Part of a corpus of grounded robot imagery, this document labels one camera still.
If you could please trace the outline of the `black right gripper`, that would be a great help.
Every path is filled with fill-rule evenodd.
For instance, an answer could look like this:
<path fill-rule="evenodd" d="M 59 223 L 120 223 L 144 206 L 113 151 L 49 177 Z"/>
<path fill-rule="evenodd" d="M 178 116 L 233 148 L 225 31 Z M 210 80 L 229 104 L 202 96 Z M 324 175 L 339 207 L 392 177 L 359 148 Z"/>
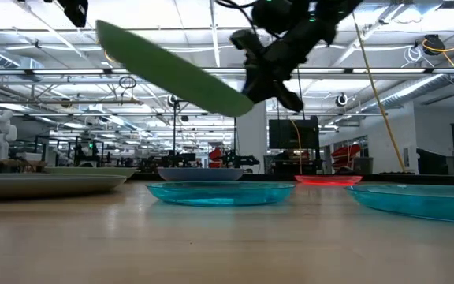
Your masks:
<path fill-rule="evenodd" d="M 329 46 L 335 36 L 335 28 L 294 28 L 264 47 L 252 31 L 235 31 L 229 39 L 236 49 L 245 51 L 246 57 L 247 79 L 241 92 L 254 104 L 275 96 L 284 108 L 300 112 L 303 101 L 282 81 L 288 80 L 294 68 L 307 61 L 307 55 L 319 41 L 323 40 Z"/>

